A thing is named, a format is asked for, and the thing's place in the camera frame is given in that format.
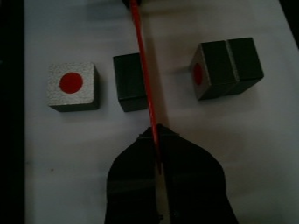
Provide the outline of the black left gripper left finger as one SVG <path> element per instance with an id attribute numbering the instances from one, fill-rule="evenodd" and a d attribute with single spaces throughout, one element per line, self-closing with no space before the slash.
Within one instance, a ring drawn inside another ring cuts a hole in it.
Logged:
<path id="1" fill-rule="evenodd" d="M 147 129 L 118 155 L 107 175 L 105 224 L 159 224 L 155 146 Z"/>

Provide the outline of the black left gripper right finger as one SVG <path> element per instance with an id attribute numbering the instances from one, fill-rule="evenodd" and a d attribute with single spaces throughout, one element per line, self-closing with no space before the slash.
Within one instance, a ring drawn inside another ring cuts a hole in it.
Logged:
<path id="1" fill-rule="evenodd" d="M 219 161 L 170 128 L 158 129 L 171 224 L 239 224 Z"/>

